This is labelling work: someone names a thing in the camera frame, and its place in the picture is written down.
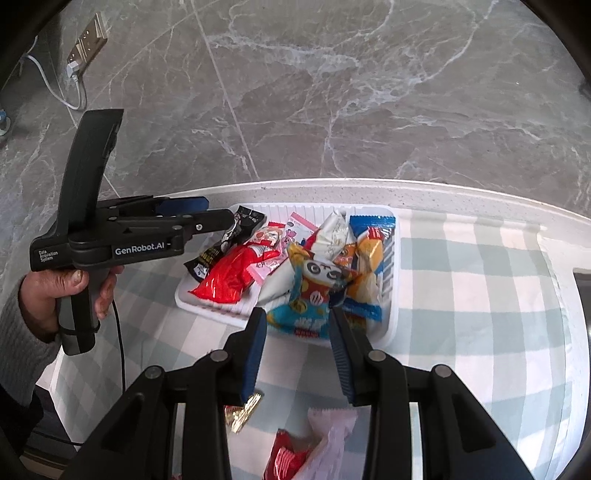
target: gray sweater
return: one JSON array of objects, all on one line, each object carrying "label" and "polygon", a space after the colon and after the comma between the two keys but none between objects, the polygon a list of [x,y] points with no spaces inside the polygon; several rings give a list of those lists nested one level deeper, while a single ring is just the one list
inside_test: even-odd
[{"label": "gray sweater", "polygon": [[52,363],[61,342],[51,343],[35,337],[22,318],[18,305],[19,281],[0,312],[0,385],[19,404],[28,407],[35,383]]}]

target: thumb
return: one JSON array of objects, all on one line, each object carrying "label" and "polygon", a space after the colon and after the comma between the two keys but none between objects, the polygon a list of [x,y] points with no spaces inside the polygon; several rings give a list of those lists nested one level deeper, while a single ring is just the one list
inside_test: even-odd
[{"label": "thumb", "polygon": [[82,270],[45,270],[38,279],[40,294],[52,299],[76,295],[88,285],[88,273]]}]

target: human hand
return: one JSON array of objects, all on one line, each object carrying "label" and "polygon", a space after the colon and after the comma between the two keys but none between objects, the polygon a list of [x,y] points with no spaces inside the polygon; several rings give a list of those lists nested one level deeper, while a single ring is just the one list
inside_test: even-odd
[{"label": "human hand", "polygon": [[[123,267],[111,268],[100,286],[100,297],[95,302],[95,312],[103,320],[113,302],[117,274]],[[22,281],[18,304],[25,324],[39,340],[52,342],[58,331],[56,299],[76,295],[88,285],[88,272],[82,270],[44,270],[29,272]]]}]

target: blue snack package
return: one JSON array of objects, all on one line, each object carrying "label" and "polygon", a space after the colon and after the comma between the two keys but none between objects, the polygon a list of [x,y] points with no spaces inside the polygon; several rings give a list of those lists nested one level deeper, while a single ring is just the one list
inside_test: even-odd
[{"label": "blue snack package", "polygon": [[392,216],[353,215],[349,225],[357,239],[353,267],[360,275],[347,287],[343,310],[381,322],[384,242],[394,234],[396,219]]},{"label": "blue snack package", "polygon": [[296,336],[328,338],[330,295],[344,289],[357,275],[354,271],[316,258],[301,245],[287,249],[295,272],[290,300],[267,313],[273,327]]}]

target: gold candy wrapper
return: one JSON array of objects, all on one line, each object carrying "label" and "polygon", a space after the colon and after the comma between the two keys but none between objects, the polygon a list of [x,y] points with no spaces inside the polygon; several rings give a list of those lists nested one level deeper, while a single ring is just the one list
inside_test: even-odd
[{"label": "gold candy wrapper", "polygon": [[255,391],[246,401],[243,407],[224,407],[224,414],[226,416],[226,425],[230,427],[230,430],[234,433],[238,433],[242,430],[244,424],[251,417],[252,412],[255,411],[256,406],[262,399],[263,393],[261,391]]}]

